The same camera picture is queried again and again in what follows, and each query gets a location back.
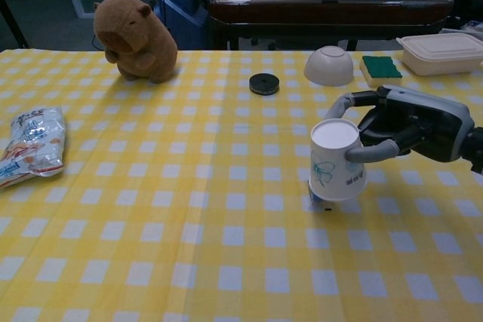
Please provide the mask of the white snack bag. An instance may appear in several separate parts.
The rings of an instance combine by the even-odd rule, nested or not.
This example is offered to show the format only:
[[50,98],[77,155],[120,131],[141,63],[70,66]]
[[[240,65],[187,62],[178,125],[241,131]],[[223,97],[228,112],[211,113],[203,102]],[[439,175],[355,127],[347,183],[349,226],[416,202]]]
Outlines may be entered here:
[[40,107],[11,122],[11,139],[0,157],[0,189],[64,169],[66,123],[60,107]]

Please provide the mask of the blue chair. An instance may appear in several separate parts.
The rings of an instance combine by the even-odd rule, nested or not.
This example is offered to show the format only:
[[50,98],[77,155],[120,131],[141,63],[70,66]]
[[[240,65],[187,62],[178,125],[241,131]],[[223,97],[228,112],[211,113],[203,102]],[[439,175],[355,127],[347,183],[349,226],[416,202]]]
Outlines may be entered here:
[[180,50],[209,47],[208,12],[200,0],[158,0],[159,17]]

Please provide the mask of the white paper cup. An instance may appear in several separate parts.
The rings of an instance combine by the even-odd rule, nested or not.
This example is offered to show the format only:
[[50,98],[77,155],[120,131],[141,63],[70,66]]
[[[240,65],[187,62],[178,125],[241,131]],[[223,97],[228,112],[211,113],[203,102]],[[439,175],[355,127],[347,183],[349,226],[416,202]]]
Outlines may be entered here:
[[354,123],[332,118],[311,131],[309,187],[324,201],[344,201],[357,196],[367,184],[362,163],[346,159],[346,153],[361,146]]

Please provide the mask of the dark wood mahjong table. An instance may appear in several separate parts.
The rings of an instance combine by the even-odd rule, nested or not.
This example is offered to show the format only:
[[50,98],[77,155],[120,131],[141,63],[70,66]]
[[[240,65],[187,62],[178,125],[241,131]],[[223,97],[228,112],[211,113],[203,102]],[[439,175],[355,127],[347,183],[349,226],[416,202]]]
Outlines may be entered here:
[[209,0],[216,48],[239,38],[387,40],[439,32],[454,0]]

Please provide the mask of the brown capybara plush toy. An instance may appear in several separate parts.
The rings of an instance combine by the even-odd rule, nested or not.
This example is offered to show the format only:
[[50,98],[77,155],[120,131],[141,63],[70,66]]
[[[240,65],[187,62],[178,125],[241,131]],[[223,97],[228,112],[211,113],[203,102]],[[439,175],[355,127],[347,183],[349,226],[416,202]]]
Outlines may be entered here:
[[94,4],[94,34],[105,57],[128,81],[159,84],[175,73],[177,44],[150,5],[141,0],[103,0]]

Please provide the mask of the beige upturned bowl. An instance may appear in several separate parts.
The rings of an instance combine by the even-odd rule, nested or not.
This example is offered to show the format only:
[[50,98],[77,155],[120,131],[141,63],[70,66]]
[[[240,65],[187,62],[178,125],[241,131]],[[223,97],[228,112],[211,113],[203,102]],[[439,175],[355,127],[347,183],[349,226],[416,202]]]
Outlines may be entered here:
[[353,61],[344,49],[324,46],[310,54],[303,74],[309,81],[321,86],[345,86],[354,77]]

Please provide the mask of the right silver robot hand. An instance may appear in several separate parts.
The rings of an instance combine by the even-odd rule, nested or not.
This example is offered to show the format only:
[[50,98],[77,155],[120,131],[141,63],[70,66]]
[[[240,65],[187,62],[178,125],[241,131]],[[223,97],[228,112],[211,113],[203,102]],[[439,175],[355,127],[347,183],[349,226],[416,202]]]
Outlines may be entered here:
[[456,161],[466,135],[476,127],[466,105],[390,84],[342,95],[326,117],[342,118],[347,109],[361,106],[373,108],[358,124],[362,146],[346,153],[355,163],[384,161],[412,151],[433,161]]

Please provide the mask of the black round disc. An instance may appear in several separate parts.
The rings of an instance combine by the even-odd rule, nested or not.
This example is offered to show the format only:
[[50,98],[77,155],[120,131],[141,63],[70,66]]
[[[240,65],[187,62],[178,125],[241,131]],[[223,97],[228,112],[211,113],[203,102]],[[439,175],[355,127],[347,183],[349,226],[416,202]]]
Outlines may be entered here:
[[269,73],[257,73],[250,77],[249,89],[252,93],[269,96],[279,91],[279,79]]

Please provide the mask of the green yellow sponge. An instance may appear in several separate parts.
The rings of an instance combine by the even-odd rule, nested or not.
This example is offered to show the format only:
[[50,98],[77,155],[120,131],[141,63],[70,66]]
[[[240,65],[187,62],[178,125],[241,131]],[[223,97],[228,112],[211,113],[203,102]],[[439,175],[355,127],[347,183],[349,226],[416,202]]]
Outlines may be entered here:
[[369,87],[375,88],[384,84],[401,85],[402,74],[391,57],[363,56],[360,69]]

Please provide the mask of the yellow white checkered tablecloth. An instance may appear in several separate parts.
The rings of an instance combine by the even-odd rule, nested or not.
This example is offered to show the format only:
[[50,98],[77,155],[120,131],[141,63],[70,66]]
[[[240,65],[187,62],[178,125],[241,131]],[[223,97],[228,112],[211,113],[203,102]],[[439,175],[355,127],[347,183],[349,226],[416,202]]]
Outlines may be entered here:
[[307,57],[181,51],[152,84],[100,52],[1,52],[0,154],[35,107],[67,137],[62,173],[0,189],[0,321],[483,322],[483,176],[412,153],[312,202],[310,131],[367,84],[313,84]]

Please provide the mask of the beige lidded lunch box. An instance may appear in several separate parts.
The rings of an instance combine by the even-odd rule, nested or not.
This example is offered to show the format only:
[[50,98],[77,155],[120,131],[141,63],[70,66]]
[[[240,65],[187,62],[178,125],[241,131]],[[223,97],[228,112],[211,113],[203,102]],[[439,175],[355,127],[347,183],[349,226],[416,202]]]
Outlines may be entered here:
[[483,62],[483,41],[464,33],[397,38],[402,62],[416,75],[472,72]]

